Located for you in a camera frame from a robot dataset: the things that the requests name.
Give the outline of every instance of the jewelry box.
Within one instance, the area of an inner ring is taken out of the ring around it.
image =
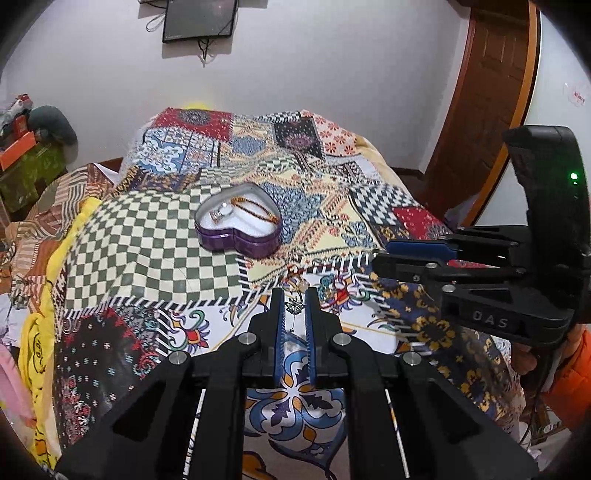
[[[201,246],[210,251],[233,250],[264,258],[281,245],[282,218],[271,197],[254,183],[223,189],[205,200],[195,213]]]

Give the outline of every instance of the yellow fabric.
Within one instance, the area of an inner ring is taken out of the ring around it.
[[[382,154],[371,144],[367,138],[357,135],[355,137],[355,148],[357,149],[358,153],[361,153],[370,161],[370,163],[375,167],[386,183],[389,183],[390,185],[396,185],[408,193],[409,196],[412,196],[406,188],[406,185],[402,182],[402,180],[400,180],[400,177],[396,175],[390,166],[388,166]]]
[[[55,316],[53,303],[51,302],[51,285],[55,283],[64,263],[66,254],[70,249],[76,235],[87,222],[92,213],[102,202],[99,199],[87,198],[80,209],[80,213],[74,219],[72,227],[47,263],[47,282],[41,293],[40,313],[31,313],[21,334],[21,352],[18,356],[18,369],[24,384],[33,394],[33,410],[37,418],[34,445],[29,445],[29,450],[38,463],[46,463],[54,467],[57,458],[49,453],[45,434],[44,420],[48,417],[47,406],[51,404],[52,389],[43,388],[46,373],[53,376],[54,325]]]

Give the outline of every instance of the yellow blanket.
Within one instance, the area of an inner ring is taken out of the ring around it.
[[[52,396],[50,380],[53,377],[55,317],[51,302],[51,285],[56,281],[76,235],[101,203],[99,199],[89,197],[82,204],[70,231],[47,263],[47,282],[41,294],[41,313],[31,313],[27,317],[21,334],[18,368],[24,384],[33,394],[33,410],[37,418],[35,442],[34,445],[28,445],[28,448],[37,462],[46,463],[52,468],[57,461],[55,449],[59,446],[54,445],[53,449],[48,448],[46,438],[46,420],[53,420],[53,412],[50,408]]]

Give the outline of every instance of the checkered pattern fabric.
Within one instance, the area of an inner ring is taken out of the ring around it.
[[[298,170],[300,164],[296,157],[288,151],[281,151],[277,155],[269,155],[258,164],[259,170],[270,171],[272,173],[283,173],[290,168]]]
[[[240,296],[236,253],[205,250],[194,227],[198,205],[220,190],[133,191],[106,202],[69,254],[66,310],[115,296],[178,304]]]
[[[253,171],[258,162],[245,161],[233,164],[223,165],[215,168],[203,168],[199,176],[199,184],[213,185],[221,184],[222,188],[230,186],[232,179],[237,179]]]
[[[301,119],[299,112],[279,112],[270,115],[256,116],[254,120],[259,122],[269,122],[272,124],[284,124],[285,122],[297,122]]]
[[[419,207],[420,205],[398,187],[386,185],[354,186],[351,199],[363,217],[377,225],[398,223],[392,209],[395,207]]]

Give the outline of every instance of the white wall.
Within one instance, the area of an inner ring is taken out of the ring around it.
[[[576,85],[585,93],[583,106],[569,101],[565,83]],[[579,143],[587,185],[591,184],[591,80],[582,62],[544,15],[538,73],[525,123],[569,127]],[[526,225],[526,210],[525,194],[509,165],[477,225]]]
[[[433,99],[434,104],[439,102],[439,108],[437,110],[435,121],[431,132],[428,129],[422,129],[420,131],[419,138],[417,138],[417,153],[421,153],[419,156],[420,163],[418,169],[423,173],[427,170],[431,156],[437,146],[441,129],[445,123],[447,111],[449,106],[452,104],[452,97],[456,91],[457,77],[460,73],[462,66],[462,60],[464,58],[464,50],[466,48],[466,39],[468,37],[468,27],[470,26],[470,8],[461,7],[457,5],[456,11],[460,15],[460,25],[457,31],[456,44],[453,48],[453,57],[451,62],[448,56],[442,56],[440,58],[441,66],[437,71],[438,78],[436,85],[445,85],[444,89],[434,88],[432,93],[435,96]],[[433,112],[426,112],[424,122],[428,124],[433,121]]]
[[[458,11],[446,0],[248,8],[261,3],[241,0],[232,41],[217,46],[231,53],[204,68],[195,43],[163,46],[161,29],[146,32],[152,7],[55,0],[8,61],[8,93],[63,111],[79,137],[76,166],[124,155],[134,131],[165,107],[204,102],[248,114],[311,109],[368,137],[391,165],[418,168],[447,111],[466,22]]]

